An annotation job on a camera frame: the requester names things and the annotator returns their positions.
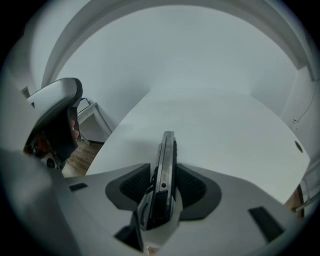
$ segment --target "white table surface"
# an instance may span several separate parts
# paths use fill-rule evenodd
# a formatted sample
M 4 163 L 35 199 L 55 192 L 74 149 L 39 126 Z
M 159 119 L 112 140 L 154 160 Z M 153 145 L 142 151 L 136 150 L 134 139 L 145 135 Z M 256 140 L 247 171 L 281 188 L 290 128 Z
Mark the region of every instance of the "white table surface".
M 285 123 L 253 97 L 167 89 L 150 91 L 127 114 L 87 175 L 140 163 L 151 163 L 153 170 L 164 131 L 174 131 L 178 163 L 245 179 L 283 204 L 310 161 Z

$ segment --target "wooden floor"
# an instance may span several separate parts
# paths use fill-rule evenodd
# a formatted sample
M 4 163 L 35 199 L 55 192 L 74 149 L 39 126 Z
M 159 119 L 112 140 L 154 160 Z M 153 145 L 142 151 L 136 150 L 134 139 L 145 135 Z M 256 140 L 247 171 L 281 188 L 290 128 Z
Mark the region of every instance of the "wooden floor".
M 84 141 L 78 143 L 78 148 L 71 154 L 70 158 L 65 164 L 62 174 L 65 178 L 79 177 L 86 175 L 91 163 L 95 159 L 99 150 L 103 145 L 99 143 L 86 144 Z M 303 197 L 300 185 L 294 191 L 285 206 L 290 210 L 298 207 L 303 203 Z M 301 211 L 296 214 L 299 218 L 304 217 L 304 212 Z
M 77 149 L 67 160 L 62 174 L 65 178 L 79 177 L 86 175 L 91 163 L 95 159 L 103 144 L 86 144 L 84 141 L 78 142 Z

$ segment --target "black rubber pad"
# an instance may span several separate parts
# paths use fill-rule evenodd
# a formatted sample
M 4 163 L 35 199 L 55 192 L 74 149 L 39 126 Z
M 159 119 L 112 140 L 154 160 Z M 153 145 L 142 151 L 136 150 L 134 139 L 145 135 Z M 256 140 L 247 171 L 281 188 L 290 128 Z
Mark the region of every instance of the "black rubber pad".
M 182 164 L 176 165 L 176 181 L 183 206 L 180 221 L 204 219 L 220 203 L 222 193 L 218 184 Z
M 269 243 L 284 232 L 284 229 L 264 207 L 260 206 L 248 211 Z

